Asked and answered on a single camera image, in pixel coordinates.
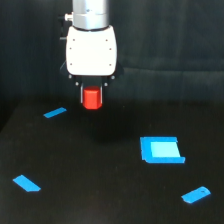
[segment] red object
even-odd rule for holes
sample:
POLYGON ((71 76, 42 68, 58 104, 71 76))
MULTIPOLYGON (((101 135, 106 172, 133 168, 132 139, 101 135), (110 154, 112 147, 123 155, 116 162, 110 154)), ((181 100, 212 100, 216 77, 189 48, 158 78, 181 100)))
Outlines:
POLYGON ((102 106, 101 91, 98 86, 89 86, 83 90, 83 106, 88 110, 97 110, 102 106))

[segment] blue square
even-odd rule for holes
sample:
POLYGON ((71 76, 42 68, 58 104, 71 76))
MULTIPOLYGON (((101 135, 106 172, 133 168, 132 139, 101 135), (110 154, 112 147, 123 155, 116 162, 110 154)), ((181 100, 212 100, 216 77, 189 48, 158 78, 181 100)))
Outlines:
POLYGON ((176 142, 151 142, 152 157, 180 157, 176 142))
POLYGON ((184 163, 180 157, 176 137, 140 138, 142 160, 148 163, 184 163))

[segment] light blue square marker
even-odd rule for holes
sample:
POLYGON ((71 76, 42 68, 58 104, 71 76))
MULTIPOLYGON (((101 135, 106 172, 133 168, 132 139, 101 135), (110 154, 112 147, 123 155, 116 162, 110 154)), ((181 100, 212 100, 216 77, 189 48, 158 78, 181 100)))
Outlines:
POLYGON ((58 114, 61 114, 61 113, 65 112, 65 111, 67 111, 67 110, 65 108, 61 107, 59 109, 56 109, 56 110, 53 110, 53 111, 51 111, 49 113, 44 114, 44 117, 51 118, 51 117, 54 117, 54 116, 56 116, 58 114))
POLYGON ((184 163, 177 146, 176 137, 142 137, 142 160, 148 163, 184 163))
POLYGON ((23 175, 13 179, 13 181, 27 192, 39 191, 41 189, 23 175))
POLYGON ((153 157, 180 157, 176 142, 151 142, 153 157))

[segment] blue paper piece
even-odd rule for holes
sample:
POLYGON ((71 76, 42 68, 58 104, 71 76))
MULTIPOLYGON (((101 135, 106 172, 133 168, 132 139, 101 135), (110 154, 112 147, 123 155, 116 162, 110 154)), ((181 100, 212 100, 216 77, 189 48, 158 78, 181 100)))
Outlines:
POLYGON ((27 192, 39 191, 41 189, 23 175, 15 178, 13 181, 27 192))
POLYGON ((180 157, 176 137, 143 137, 140 142, 142 159, 148 163, 185 162, 185 157, 180 157))
POLYGON ((59 109, 56 109, 56 110, 53 110, 53 111, 51 111, 49 113, 44 114, 44 116, 46 118, 50 118, 50 117, 56 116, 58 114, 61 114, 61 113, 65 112, 65 111, 67 111, 67 110, 65 108, 61 107, 59 109))
POLYGON ((191 191, 188 194, 183 195, 182 198, 185 202, 192 204, 195 201, 198 201, 210 194, 211 192, 206 187, 200 187, 194 191, 191 191))

